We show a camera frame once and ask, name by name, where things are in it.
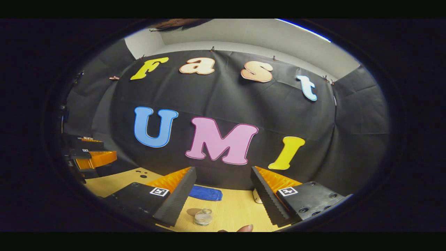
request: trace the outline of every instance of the blue cloth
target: blue cloth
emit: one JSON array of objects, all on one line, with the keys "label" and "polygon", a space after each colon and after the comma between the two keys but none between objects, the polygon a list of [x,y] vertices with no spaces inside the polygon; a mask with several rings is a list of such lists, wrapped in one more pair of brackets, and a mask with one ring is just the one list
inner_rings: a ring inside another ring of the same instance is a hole
[{"label": "blue cloth", "polygon": [[205,201],[221,201],[223,193],[220,190],[213,188],[205,188],[194,185],[189,194],[190,197]]}]

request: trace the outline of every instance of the ceiling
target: ceiling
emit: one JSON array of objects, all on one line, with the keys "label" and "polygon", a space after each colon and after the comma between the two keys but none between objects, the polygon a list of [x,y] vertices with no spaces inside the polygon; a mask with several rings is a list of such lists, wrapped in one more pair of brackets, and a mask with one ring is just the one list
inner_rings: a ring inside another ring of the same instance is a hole
[{"label": "ceiling", "polygon": [[334,43],[276,19],[213,19],[181,32],[161,33],[161,36],[166,45],[221,41],[261,46],[307,61],[337,79],[359,66]]}]

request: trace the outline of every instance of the hair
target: hair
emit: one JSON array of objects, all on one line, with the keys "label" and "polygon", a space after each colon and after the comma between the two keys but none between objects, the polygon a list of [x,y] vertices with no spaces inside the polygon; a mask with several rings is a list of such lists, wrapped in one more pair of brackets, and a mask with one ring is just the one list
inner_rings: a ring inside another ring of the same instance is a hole
[{"label": "hair", "polygon": [[185,25],[180,25],[180,26],[171,26],[171,27],[167,27],[167,28],[151,28],[151,31],[157,31],[157,32],[169,32],[169,31],[174,31],[174,30],[187,30],[193,27],[197,27],[199,25],[202,25],[204,23],[207,23],[209,21],[213,20],[213,18],[201,18],[195,21],[192,21],[190,23],[187,23]]}]

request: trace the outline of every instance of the letter u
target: letter u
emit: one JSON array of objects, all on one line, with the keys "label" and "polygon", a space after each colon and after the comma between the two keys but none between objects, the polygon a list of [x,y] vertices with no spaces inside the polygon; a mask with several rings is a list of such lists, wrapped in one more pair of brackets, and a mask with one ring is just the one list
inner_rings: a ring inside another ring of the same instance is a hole
[{"label": "letter u", "polygon": [[153,114],[153,110],[149,107],[139,106],[135,108],[135,114],[135,137],[141,144],[156,148],[167,145],[170,139],[172,122],[173,119],[178,117],[178,112],[167,109],[158,111],[158,115],[161,117],[161,123],[160,133],[156,138],[147,135],[149,116]]}]

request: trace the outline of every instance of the white wall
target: white wall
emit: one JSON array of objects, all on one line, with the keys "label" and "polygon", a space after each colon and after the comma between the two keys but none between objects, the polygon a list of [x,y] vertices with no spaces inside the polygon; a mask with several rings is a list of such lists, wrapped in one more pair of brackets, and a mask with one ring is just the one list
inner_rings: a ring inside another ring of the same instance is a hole
[{"label": "white wall", "polygon": [[165,46],[160,33],[150,32],[149,29],[143,29],[133,33],[124,40],[128,49],[136,59],[143,55],[153,55],[155,51]]},{"label": "white wall", "polygon": [[213,41],[203,41],[203,42],[187,42],[187,43],[178,43],[178,44],[172,44],[172,45],[166,45],[163,47],[160,47],[159,49],[153,51],[152,54],[145,54],[148,55],[156,55],[166,52],[174,52],[174,51],[182,51],[182,50],[210,50],[212,46],[215,46],[216,50],[228,50],[228,51],[237,51],[237,52],[245,52],[245,53],[251,53],[256,54],[260,56],[265,56],[268,58],[273,58],[273,56],[276,56],[276,59],[282,62],[286,62],[301,68],[304,68],[306,70],[309,70],[311,72],[316,73],[319,76],[327,76],[327,79],[332,79],[333,81],[338,80],[331,74],[325,72],[324,70],[304,61],[301,59],[298,59],[296,57],[293,57],[291,55],[276,51],[267,49],[260,46],[253,46],[248,44],[241,44],[241,43],[232,43],[232,42],[213,42]]}]

